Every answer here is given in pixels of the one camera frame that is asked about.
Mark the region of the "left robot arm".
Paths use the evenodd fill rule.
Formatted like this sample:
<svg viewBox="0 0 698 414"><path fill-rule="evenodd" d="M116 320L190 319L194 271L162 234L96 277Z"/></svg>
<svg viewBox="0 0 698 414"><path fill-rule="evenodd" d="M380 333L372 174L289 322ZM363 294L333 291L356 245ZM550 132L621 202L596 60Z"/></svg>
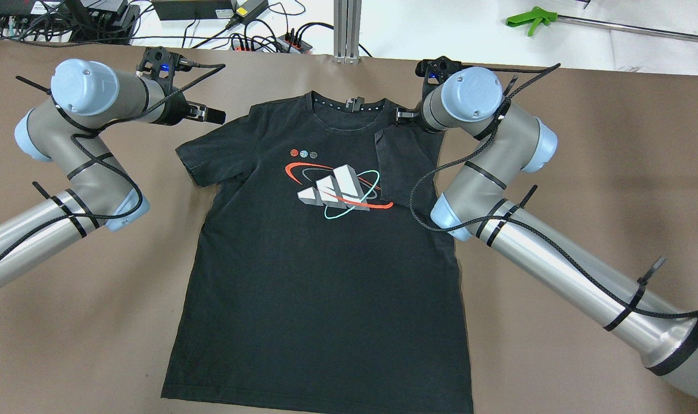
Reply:
<svg viewBox="0 0 698 414"><path fill-rule="evenodd" d="M176 125L180 120L225 122L225 113L172 87L176 69L196 63L144 61L135 74L89 60L60 63L48 98L15 129L18 146L55 163L70 188L0 225L0 288L97 228L117 231L149 211L141 189L121 167L100 134L118 121Z"/></svg>

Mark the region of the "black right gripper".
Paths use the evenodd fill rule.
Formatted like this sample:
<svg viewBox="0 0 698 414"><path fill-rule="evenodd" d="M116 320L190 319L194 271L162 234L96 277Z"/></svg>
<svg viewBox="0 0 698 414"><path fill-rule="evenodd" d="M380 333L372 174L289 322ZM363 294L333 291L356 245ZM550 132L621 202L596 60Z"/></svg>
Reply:
<svg viewBox="0 0 698 414"><path fill-rule="evenodd" d="M423 101L418 102L415 108L411 111L397 110L396 121L411 121L412 125L422 129L426 133L441 133L441 129L431 125L424 115Z"/></svg>

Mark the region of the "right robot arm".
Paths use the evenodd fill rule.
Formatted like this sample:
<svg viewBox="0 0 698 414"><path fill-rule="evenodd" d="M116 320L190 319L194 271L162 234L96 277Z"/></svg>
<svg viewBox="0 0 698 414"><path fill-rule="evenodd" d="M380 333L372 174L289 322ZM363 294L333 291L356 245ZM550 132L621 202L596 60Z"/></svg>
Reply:
<svg viewBox="0 0 698 414"><path fill-rule="evenodd" d="M501 68L445 57L418 63L422 99L415 109L397 110L396 125L414 124L428 133L459 128L478 146L452 162L460 169L436 200L430 220L417 214L416 191L449 164L415 183L409 194L412 217L426 230L460 241L476 238L498 251L638 352L652 374L698 398L698 309L678 310L648 291L664 258L633 280L528 212L528 197L515 203L503 196L518 174L541 170L557 151L557 135L513 102L556 69L557 64L530 69L531 79L520 86L523 69L510 69L504 86Z"/></svg>

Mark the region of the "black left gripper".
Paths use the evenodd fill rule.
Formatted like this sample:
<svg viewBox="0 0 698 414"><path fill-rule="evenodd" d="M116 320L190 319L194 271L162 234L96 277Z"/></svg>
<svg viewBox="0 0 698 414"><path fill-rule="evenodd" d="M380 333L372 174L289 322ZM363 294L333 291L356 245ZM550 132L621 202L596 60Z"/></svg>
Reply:
<svg viewBox="0 0 698 414"><path fill-rule="evenodd" d="M189 102L181 92L160 106L162 113L154 120L154 125L173 126L182 120L205 121L215 125L224 125L225 111L207 108L203 104Z"/></svg>

